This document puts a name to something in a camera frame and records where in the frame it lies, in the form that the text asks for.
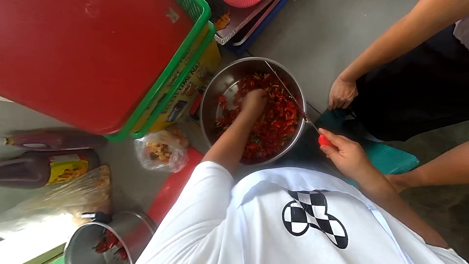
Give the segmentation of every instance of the metal pot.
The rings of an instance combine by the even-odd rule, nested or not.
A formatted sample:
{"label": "metal pot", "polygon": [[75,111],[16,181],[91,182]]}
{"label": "metal pot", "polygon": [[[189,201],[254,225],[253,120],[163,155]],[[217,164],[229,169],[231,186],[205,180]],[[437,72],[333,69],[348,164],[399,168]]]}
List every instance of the metal pot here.
{"label": "metal pot", "polygon": [[[219,72],[213,78],[204,93],[200,108],[200,125],[202,127],[204,138],[210,146],[217,141],[215,133],[215,119],[221,116],[222,112],[222,109],[218,107],[218,96],[220,94],[224,94],[228,98],[228,108],[233,107],[231,101],[238,90],[236,85],[237,81],[242,80],[244,76],[254,74],[255,72],[269,73],[272,71],[264,61],[270,63],[282,81],[288,85],[289,90],[295,98],[299,99],[298,101],[300,106],[303,108],[303,111],[306,112],[306,101],[303,97],[301,88],[293,75],[283,65],[274,60],[261,57],[239,59],[232,62]],[[242,158],[240,162],[245,165],[264,165],[280,158],[298,141],[304,125],[304,119],[299,118],[298,124],[296,125],[296,135],[292,138],[289,144],[285,144],[283,150],[277,155],[267,156],[265,158],[260,157],[255,160]]]}
{"label": "metal pot", "polygon": [[[96,253],[94,247],[105,230],[111,231],[124,246],[128,260],[115,255],[117,247]],[[154,222],[144,214],[123,211],[115,213],[109,224],[89,222],[81,225],[65,245],[65,264],[134,264],[156,231]]]}

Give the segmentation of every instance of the clear plastic bag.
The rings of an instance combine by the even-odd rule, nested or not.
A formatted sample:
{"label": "clear plastic bag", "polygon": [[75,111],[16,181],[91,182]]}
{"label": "clear plastic bag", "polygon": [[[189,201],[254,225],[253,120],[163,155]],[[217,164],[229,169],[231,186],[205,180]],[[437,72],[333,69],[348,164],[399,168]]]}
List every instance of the clear plastic bag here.
{"label": "clear plastic bag", "polygon": [[0,214],[0,237],[46,225],[47,220],[68,215],[77,225],[84,212],[110,212],[110,170],[100,166],[43,195],[26,200]]}
{"label": "clear plastic bag", "polygon": [[181,171],[188,161],[188,146],[187,137],[177,126],[135,140],[138,160],[144,168],[153,171]]}

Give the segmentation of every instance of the sauce bottle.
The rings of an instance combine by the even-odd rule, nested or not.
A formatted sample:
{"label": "sauce bottle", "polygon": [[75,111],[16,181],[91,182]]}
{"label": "sauce bottle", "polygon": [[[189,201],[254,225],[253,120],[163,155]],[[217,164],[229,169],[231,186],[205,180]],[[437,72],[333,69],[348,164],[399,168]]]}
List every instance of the sauce bottle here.
{"label": "sauce bottle", "polygon": [[42,129],[21,132],[4,138],[5,145],[39,151],[59,151],[87,148],[101,148],[107,139],[76,129]]}
{"label": "sauce bottle", "polygon": [[26,152],[0,162],[0,186],[35,189],[76,179],[99,166],[90,150]]}

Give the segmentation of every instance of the black and white checkered pattern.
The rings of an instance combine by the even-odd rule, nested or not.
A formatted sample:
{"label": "black and white checkered pattern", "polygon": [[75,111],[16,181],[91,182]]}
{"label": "black and white checkered pattern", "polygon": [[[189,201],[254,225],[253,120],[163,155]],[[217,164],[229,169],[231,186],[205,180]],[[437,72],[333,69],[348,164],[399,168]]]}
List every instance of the black and white checkered pattern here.
{"label": "black and white checkered pattern", "polygon": [[282,220],[286,229],[294,236],[301,236],[311,226],[321,230],[338,248],[348,245],[344,225],[327,213],[327,199],[322,191],[288,191],[294,201],[285,205]]}

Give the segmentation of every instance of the green plastic basket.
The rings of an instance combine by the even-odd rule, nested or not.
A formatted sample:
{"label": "green plastic basket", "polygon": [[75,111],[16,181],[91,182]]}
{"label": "green plastic basket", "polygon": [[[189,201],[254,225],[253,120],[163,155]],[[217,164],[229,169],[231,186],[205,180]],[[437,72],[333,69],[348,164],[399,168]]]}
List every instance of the green plastic basket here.
{"label": "green plastic basket", "polygon": [[[210,11],[210,7],[205,2],[205,0],[176,0],[179,5],[188,13],[188,15],[195,21],[194,27],[190,30],[189,34],[182,42],[179,49],[174,54],[173,58],[170,60],[164,71],[161,73],[160,77],[156,80],[155,84],[150,88],[147,95],[142,99],[140,104],[135,109],[134,113],[129,117],[126,124],[121,128],[121,130],[117,133],[111,135],[105,135],[105,137],[114,142],[122,141],[127,135],[131,134],[134,138],[141,138],[143,137],[151,127],[151,125],[155,122],[161,112],[164,110],[166,105],[169,103],[171,98],[177,92],[179,86],[184,82],[187,75],[190,73],[191,69],[195,66],[197,61],[199,60],[200,56],[204,53],[207,46],[213,39],[215,35],[215,26],[209,21],[212,12]],[[165,97],[161,102],[151,111],[150,115],[148,116],[147,120],[143,124],[142,128],[139,131],[131,133],[130,131],[140,119],[142,114],[147,110],[153,100],[157,97],[158,93],[160,92],[161,88],[164,84],[168,81],[169,77],[172,73],[176,70],[179,63],[182,61],[190,47],[193,45],[196,38],[199,36],[205,25],[208,24],[208,32],[202,42],[200,43],[199,47],[189,59],[189,62],[186,64],[174,84],[171,88],[167,91]]]}

